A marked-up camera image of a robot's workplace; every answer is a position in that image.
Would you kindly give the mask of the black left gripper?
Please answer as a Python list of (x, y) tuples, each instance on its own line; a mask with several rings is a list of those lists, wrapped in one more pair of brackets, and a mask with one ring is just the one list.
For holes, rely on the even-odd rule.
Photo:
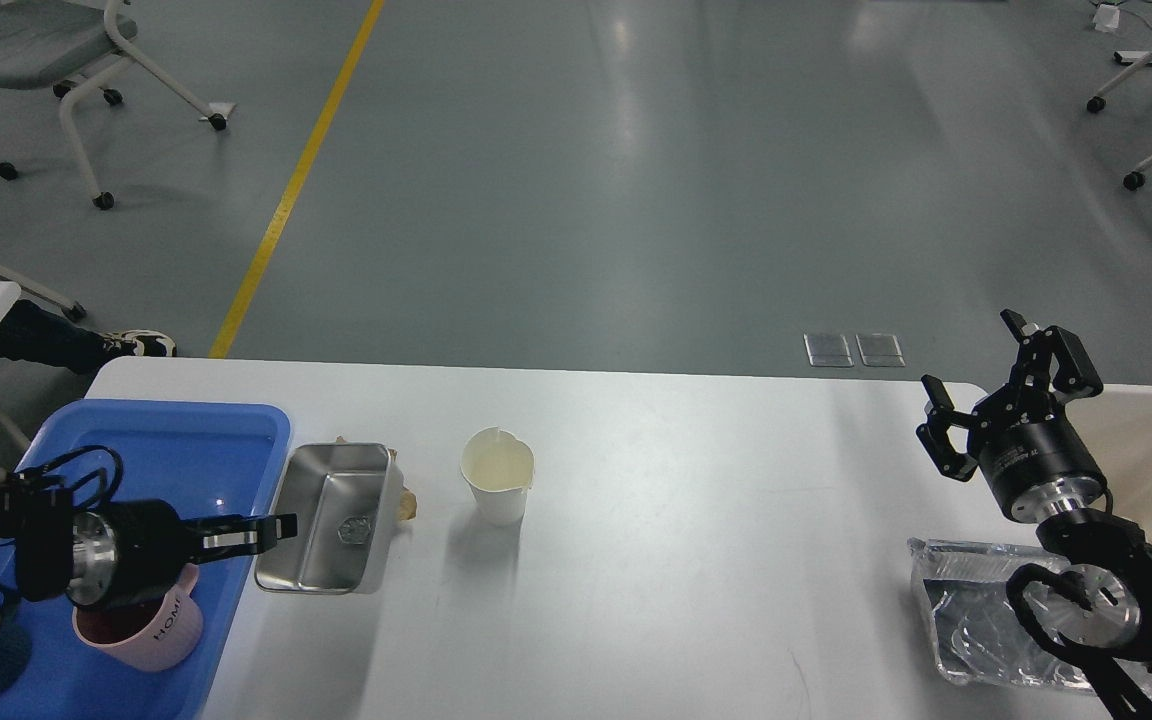
[(73, 516), (65, 596), (88, 611), (157, 600), (177, 583), (188, 562), (259, 556), (298, 533), (296, 511), (182, 520), (160, 498), (106, 503)]

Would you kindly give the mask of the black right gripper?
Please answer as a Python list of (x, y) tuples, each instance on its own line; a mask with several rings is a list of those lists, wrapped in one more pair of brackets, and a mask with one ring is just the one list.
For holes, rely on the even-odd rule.
[[(1102, 395), (1105, 382), (1078, 334), (1039, 328), (1011, 309), (1000, 316), (1018, 342), (1005, 388), (961, 414), (945, 382), (924, 374), (929, 402), (916, 438), (942, 477), (969, 482), (979, 468), (1006, 520), (1043, 523), (1087, 509), (1107, 497), (1108, 483), (1064, 406)], [(950, 429), (965, 430), (968, 452), (957, 450)]]

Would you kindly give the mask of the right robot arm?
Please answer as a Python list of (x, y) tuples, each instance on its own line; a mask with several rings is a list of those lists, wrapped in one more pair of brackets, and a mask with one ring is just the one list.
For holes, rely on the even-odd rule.
[(1114, 719), (1152, 719), (1152, 543), (1115, 510), (1102, 468), (1066, 407), (1105, 384), (1075, 333), (1001, 311), (1018, 354), (1001, 387), (957, 410), (945, 382), (923, 376), (916, 438), (938, 473), (986, 479), (1006, 520), (1032, 524), (1055, 571), (1026, 562), (1006, 579), (1020, 628), (1082, 670)]

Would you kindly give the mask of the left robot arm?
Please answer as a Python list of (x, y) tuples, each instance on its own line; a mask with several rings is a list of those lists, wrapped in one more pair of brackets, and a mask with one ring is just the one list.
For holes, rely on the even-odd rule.
[(162, 597), (188, 564), (260, 555), (300, 532), (293, 511), (184, 520), (157, 498), (116, 501), (120, 483), (105, 470), (74, 483), (40, 468), (0, 473), (0, 628), (9, 592), (124, 609)]

